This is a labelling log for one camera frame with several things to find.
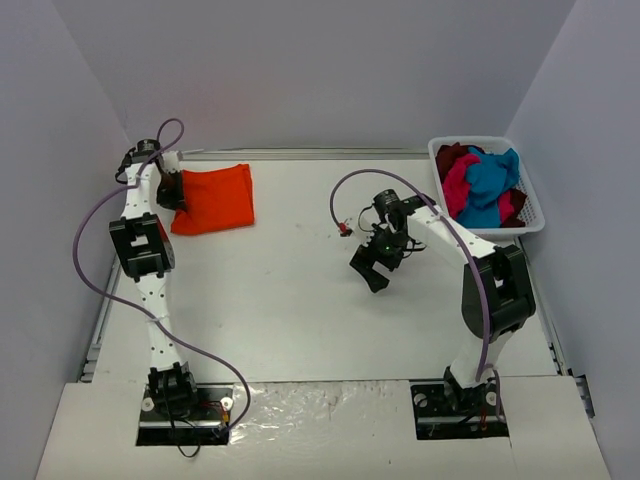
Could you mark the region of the orange t shirt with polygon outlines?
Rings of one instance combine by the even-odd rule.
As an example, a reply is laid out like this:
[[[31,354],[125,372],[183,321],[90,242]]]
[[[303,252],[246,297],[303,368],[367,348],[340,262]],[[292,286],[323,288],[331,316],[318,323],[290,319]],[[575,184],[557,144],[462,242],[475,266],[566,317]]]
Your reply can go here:
[[[171,232],[197,236],[255,223],[253,179],[248,164],[208,172],[183,172],[186,209],[178,209]]]

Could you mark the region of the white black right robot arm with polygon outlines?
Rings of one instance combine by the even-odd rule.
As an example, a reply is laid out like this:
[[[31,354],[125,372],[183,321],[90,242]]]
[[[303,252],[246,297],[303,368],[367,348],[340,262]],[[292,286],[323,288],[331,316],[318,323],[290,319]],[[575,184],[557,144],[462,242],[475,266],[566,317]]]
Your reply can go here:
[[[450,410],[465,413],[478,403],[478,387],[487,381],[507,340],[536,311],[524,254],[515,245],[501,247],[476,236],[419,195],[402,200],[388,189],[374,197],[372,208],[378,221],[350,260],[371,292],[389,284],[375,265],[393,271],[422,245],[461,271],[466,333],[445,369],[443,398]]]

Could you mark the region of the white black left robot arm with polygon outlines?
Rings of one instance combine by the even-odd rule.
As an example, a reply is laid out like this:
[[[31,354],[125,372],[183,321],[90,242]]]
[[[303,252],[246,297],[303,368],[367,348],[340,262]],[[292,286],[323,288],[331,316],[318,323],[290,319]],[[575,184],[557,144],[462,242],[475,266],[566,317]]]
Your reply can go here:
[[[158,215],[153,213],[152,174],[162,164],[162,157],[148,157],[160,149],[154,139],[139,141],[126,154],[118,173],[125,176],[125,206],[117,220],[109,223],[123,273],[139,293],[147,318],[150,368],[148,394],[158,414],[168,419],[189,418],[201,406],[189,366],[169,337],[171,320],[167,289],[175,256],[168,235]]]

